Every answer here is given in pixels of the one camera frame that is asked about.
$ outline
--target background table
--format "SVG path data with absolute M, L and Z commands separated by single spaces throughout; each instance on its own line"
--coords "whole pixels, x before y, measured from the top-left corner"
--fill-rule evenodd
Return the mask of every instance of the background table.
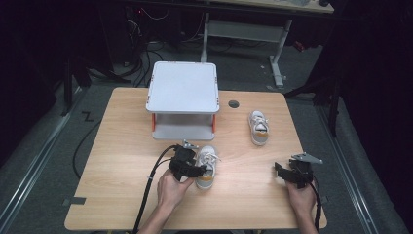
M 132 230 L 143 191 L 159 155 L 172 144 L 151 137 L 151 115 L 145 110 L 147 89 L 117 88 L 109 100 L 65 226 L 70 230 Z M 296 228 L 284 182 L 274 162 L 286 165 L 303 149 L 282 94 L 220 91 L 216 133 L 212 141 L 191 142 L 216 147 L 217 164 L 210 190 L 191 185 L 165 229 Z M 230 100 L 240 106 L 232 108 Z M 269 119 L 264 146 L 251 142 L 248 113 L 261 110 Z M 173 151 L 165 158 L 173 156 Z M 141 223 L 157 202 L 156 184 L 168 162 L 158 168 Z M 326 225 L 324 214 L 320 227 Z

